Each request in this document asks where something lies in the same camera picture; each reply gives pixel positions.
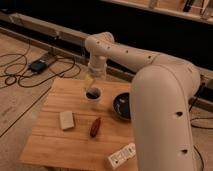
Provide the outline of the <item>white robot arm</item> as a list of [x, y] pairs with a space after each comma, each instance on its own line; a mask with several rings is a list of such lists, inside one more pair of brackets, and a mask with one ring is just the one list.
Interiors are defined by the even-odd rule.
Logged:
[[134, 71], [130, 114], [138, 171], [198, 171], [189, 99], [200, 86], [197, 67], [184, 59], [122, 45], [109, 32], [85, 39], [88, 70], [98, 77], [108, 59]]

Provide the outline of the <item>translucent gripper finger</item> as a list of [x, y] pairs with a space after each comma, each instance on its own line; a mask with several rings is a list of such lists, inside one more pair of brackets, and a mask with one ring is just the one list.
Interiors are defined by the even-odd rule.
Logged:
[[90, 74], [87, 74], [84, 79], [84, 88], [90, 89], [94, 83], [95, 83], [95, 78], [91, 76]]

